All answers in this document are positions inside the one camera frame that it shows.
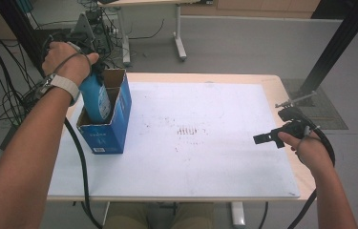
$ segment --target cardboard box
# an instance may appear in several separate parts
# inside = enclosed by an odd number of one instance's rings
[[[122,154],[132,104],[128,79],[125,70],[105,70],[103,76],[112,107],[111,120],[92,124],[83,108],[76,125],[95,155]]]

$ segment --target person's leg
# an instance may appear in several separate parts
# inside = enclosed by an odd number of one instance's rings
[[[214,203],[181,203],[172,229],[212,229]]]
[[[103,229],[148,229],[145,203],[110,203]]]

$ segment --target black metal post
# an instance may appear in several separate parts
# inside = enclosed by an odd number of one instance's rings
[[[327,44],[299,91],[292,94],[291,97],[296,98],[316,91],[357,32],[358,1],[355,2],[353,8]]]
[[[0,14],[23,46],[35,68],[42,73],[42,44],[38,42],[30,21],[19,8],[16,0],[0,0]]]

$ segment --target wristwatch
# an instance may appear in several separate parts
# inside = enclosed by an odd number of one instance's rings
[[[54,86],[65,90],[72,96],[70,106],[73,106],[73,104],[77,101],[78,96],[80,95],[80,90],[72,80],[62,77],[56,73],[48,75],[42,82],[42,85],[36,90],[35,93],[35,97],[38,99],[44,96],[44,94]]]

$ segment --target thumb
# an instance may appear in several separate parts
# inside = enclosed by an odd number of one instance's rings
[[[278,137],[281,141],[285,142],[286,144],[292,146],[295,149],[298,146],[298,143],[300,142],[300,139],[285,132],[279,132]]]
[[[95,62],[97,62],[99,55],[96,52],[92,52],[88,54],[87,57],[89,58],[90,63],[93,65]]]

